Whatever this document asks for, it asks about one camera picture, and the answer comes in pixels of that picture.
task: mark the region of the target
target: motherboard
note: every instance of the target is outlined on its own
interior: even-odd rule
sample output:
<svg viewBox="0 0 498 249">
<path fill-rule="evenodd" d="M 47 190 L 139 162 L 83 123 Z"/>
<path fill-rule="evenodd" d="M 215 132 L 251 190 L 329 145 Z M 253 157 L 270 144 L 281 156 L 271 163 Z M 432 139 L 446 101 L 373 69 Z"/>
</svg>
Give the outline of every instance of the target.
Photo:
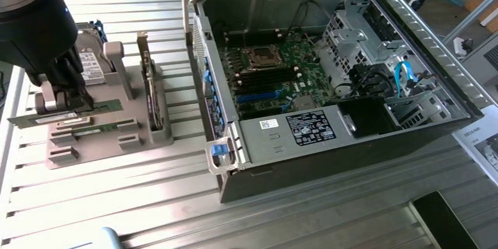
<svg viewBox="0 0 498 249">
<path fill-rule="evenodd" d="M 221 47 L 219 54 L 242 120 L 322 107 L 331 98 L 305 33 L 290 32 L 277 44 Z"/>
</svg>

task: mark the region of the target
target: blue pcie slot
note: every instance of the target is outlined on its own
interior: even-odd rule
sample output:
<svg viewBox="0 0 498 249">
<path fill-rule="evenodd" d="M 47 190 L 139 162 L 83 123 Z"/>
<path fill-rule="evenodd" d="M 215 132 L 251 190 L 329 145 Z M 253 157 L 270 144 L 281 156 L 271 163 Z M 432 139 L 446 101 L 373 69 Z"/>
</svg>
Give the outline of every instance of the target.
<svg viewBox="0 0 498 249">
<path fill-rule="evenodd" d="M 281 91 L 277 90 L 274 92 L 266 92 L 266 93 L 259 93 L 259 94 L 249 94 L 245 96 L 238 96 L 237 97 L 237 102 L 238 103 L 246 103 L 257 100 L 269 100 L 269 99 L 277 99 L 281 96 Z"/>
</svg>

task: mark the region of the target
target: power supply label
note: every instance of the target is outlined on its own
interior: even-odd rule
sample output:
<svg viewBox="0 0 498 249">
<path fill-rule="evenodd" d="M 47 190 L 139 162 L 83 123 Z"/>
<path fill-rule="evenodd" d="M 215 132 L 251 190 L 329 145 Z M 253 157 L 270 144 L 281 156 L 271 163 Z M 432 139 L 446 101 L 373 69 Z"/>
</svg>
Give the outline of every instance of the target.
<svg viewBox="0 0 498 249">
<path fill-rule="evenodd" d="M 322 110 L 287 116 L 287 122 L 299 146 L 337 138 Z"/>
</svg>

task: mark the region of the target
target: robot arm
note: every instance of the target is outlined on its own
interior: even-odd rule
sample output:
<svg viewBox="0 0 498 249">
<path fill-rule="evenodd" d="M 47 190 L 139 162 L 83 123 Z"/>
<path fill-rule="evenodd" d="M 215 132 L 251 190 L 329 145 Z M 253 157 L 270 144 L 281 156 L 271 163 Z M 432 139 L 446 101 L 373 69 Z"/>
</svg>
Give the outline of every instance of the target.
<svg viewBox="0 0 498 249">
<path fill-rule="evenodd" d="M 93 109 L 76 38 L 64 0 L 0 0 L 0 61 L 23 67 L 42 87 L 39 115 Z"/>
</svg>

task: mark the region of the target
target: circuit board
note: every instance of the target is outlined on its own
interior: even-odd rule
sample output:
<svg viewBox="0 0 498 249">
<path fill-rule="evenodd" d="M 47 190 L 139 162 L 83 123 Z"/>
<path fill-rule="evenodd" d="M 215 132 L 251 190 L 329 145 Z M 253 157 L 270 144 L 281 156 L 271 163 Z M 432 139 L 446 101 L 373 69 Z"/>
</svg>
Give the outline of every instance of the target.
<svg viewBox="0 0 498 249">
<path fill-rule="evenodd" d="M 62 112 L 54 115 L 40 116 L 38 114 L 24 115 L 10 118 L 10 122 L 14 123 L 19 128 L 31 128 L 38 125 L 52 124 L 64 120 L 72 120 L 76 118 L 95 116 L 103 113 L 115 112 L 123 110 L 122 102 L 119 99 L 113 99 L 94 103 L 94 109 L 91 111 L 82 112 Z"/>
<path fill-rule="evenodd" d="M 72 128 L 71 134 L 74 136 L 83 136 L 83 135 L 89 135 L 89 134 L 99 134 L 102 132 L 117 131 L 118 130 L 118 125 L 127 124 L 133 121 L 134 120 L 123 120 L 123 121 L 111 122 L 109 124 L 90 125 L 87 127 Z M 59 136 L 59 135 L 63 135 L 63 134 L 67 134 L 67 133 L 68 133 L 67 131 L 52 132 L 52 136 Z"/>
<path fill-rule="evenodd" d="M 241 119 L 322 107 L 331 98 L 321 59 L 303 33 L 291 32 L 274 45 L 222 47 L 219 54 Z M 243 77 L 255 72 L 267 79 L 257 78 L 258 85 L 246 86 Z M 303 99 L 313 105 L 299 106 Z"/>
</svg>

